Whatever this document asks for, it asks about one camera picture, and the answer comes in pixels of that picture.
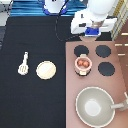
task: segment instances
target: white bowl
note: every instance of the white bowl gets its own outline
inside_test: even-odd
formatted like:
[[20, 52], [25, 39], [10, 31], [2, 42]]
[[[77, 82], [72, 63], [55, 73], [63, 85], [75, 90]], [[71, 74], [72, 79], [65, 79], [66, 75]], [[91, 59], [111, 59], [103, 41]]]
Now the white bowl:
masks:
[[105, 127], [114, 118], [112, 97], [98, 87], [83, 89], [76, 98], [76, 111], [80, 119], [91, 127]]

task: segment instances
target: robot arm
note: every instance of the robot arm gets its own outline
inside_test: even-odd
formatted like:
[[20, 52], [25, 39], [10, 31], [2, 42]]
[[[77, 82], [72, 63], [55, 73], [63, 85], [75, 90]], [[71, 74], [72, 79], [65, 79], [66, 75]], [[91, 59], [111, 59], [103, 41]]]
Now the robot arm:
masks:
[[71, 22], [71, 33], [100, 36], [101, 32], [111, 31], [117, 18], [107, 19], [107, 16], [114, 2], [115, 0], [88, 0], [87, 8], [75, 13]]

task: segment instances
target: small plate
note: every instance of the small plate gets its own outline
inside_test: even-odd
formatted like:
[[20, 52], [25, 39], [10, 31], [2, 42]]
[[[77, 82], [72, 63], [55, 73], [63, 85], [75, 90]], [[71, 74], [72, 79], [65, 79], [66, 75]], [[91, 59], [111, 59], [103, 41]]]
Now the small plate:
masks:
[[36, 72], [41, 79], [47, 80], [55, 75], [56, 66], [50, 61], [44, 61], [38, 65]]

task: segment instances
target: pink surface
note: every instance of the pink surface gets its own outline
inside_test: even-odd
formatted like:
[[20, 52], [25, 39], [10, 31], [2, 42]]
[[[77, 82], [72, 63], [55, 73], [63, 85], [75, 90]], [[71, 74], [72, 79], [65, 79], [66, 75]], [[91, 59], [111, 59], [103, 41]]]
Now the pink surface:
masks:
[[[111, 55], [101, 58], [96, 54], [95, 49], [98, 45], [104, 44], [111, 48]], [[66, 43], [66, 128], [90, 128], [79, 119], [75, 110], [76, 97], [86, 87], [97, 86], [106, 90], [115, 103], [120, 103], [125, 99], [126, 88], [114, 44], [115, 42], [112, 41]], [[85, 45], [89, 49], [88, 57], [92, 60], [92, 69], [88, 76], [79, 76], [74, 70], [75, 59], [77, 58], [74, 55], [74, 48], [78, 45]], [[101, 62], [113, 64], [115, 67], [114, 75], [101, 75], [98, 71], [98, 65]], [[128, 128], [128, 110], [124, 112], [116, 110], [113, 121], [105, 128]]]

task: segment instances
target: black burner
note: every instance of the black burner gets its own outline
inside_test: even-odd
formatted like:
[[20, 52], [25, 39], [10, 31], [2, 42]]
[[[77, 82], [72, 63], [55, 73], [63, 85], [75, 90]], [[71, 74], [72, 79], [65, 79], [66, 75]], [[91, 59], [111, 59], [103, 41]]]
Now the black burner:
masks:
[[115, 72], [114, 66], [109, 62], [100, 63], [98, 70], [103, 76], [112, 76]]
[[100, 57], [108, 57], [111, 54], [111, 49], [106, 45], [99, 45], [96, 47], [96, 54]]
[[89, 54], [89, 50], [86, 46], [84, 45], [78, 45], [75, 47], [74, 49], [74, 54], [79, 57], [81, 54], [86, 54], [88, 55]]

